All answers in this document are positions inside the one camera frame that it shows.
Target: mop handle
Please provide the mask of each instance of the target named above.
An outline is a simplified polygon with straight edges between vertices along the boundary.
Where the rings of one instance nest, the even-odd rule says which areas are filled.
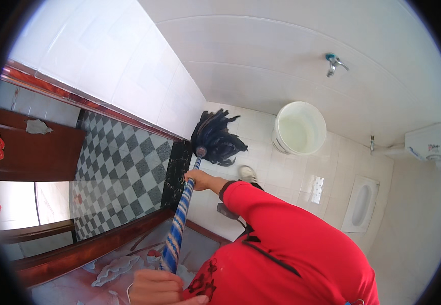
[[[202,156],[199,155],[193,169],[198,169],[201,161]],[[166,244],[159,263],[159,270],[165,270],[176,274],[178,259],[180,257],[181,241],[183,240],[183,230],[185,229],[188,206],[190,205],[194,186],[195,181],[193,179],[188,179],[188,183],[181,195],[180,203],[178,203],[178,208],[176,208],[176,213],[173,217],[168,237],[166,238]]]

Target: wall-mounted water tank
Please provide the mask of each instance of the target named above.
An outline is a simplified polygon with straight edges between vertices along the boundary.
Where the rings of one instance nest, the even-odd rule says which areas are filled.
[[[407,132],[405,149],[421,161],[441,161],[441,123]]]

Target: water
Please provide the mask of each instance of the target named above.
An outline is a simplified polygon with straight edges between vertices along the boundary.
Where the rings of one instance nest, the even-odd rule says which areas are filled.
[[[284,117],[278,123],[280,135],[289,148],[306,152],[314,143],[314,129],[299,117]]]

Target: shoe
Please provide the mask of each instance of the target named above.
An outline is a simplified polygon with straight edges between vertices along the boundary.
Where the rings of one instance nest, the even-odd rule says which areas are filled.
[[[249,183],[257,183],[257,175],[254,169],[250,166],[242,165],[239,167],[239,175],[242,181],[246,181]]]

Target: mop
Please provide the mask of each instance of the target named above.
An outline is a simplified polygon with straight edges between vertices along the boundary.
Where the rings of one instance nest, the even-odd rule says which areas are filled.
[[[197,157],[193,169],[200,167],[202,159],[220,166],[230,166],[236,161],[235,157],[234,160],[230,160],[231,156],[239,151],[246,151],[248,149],[248,146],[238,136],[229,133],[227,124],[235,121],[239,116],[228,119],[226,117],[228,114],[229,111],[224,111],[223,109],[220,109],[217,113],[209,113],[207,111],[202,113],[200,122],[195,127],[191,138],[193,152]],[[166,245],[159,264],[160,270],[176,273],[183,230],[185,229],[194,185],[195,181],[189,179],[183,189],[180,203],[173,217],[171,229],[166,238]]]

